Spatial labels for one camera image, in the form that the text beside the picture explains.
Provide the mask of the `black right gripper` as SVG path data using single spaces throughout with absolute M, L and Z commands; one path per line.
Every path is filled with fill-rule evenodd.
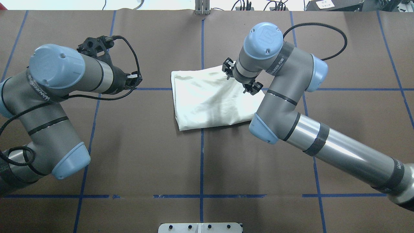
M 239 61 L 227 58 L 222 64 L 222 71 L 226 74 L 227 80 L 234 78 L 244 87 L 243 93 L 255 95 L 263 88 L 263 84 L 256 81 L 260 72 L 252 72 L 245 69 Z

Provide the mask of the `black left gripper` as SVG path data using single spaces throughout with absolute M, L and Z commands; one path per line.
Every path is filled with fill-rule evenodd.
M 112 67 L 112 71 L 113 81 L 110 86 L 111 95 L 118 94 L 123 90 L 135 90 L 143 80 L 141 74 L 136 74 L 136 72 L 133 72 L 132 74 L 125 73 L 116 66 Z

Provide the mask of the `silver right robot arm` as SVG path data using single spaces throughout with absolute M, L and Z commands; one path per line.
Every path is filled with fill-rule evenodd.
M 403 163 L 379 152 L 296 109 L 304 93 L 316 91 L 328 73 L 326 58 L 320 59 L 285 41 L 290 31 L 304 26 L 330 28 L 343 37 L 343 47 L 327 59 L 346 49 L 346 34 L 331 25 L 300 23 L 282 32 L 273 23 L 261 22 L 244 38 L 238 58 L 235 61 L 227 58 L 223 62 L 222 71 L 227 79 L 241 83 L 244 93 L 255 95 L 262 90 L 263 84 L 256 80 L 261 72 L 273 77 L 253 113 L 250 133 L 269 144 L 285 141 L 368 184 L 395 205 L 413 211 L 412 163 Z

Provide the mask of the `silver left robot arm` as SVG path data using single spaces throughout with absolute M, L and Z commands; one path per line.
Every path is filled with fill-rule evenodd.
M 118 94 L 131 92 L 142 81 L 139 71 L 126 73 L 113 65 L 109 46 L 94 48 L 45 44 L 30 57 L 29 66 L 1 82 L 1 131 L 19 120 L 31 141 L 1 152 L 1 197 L 52 175 L 65 179 L 91 158 L 61 102 L 86 95 L 74 91 Z

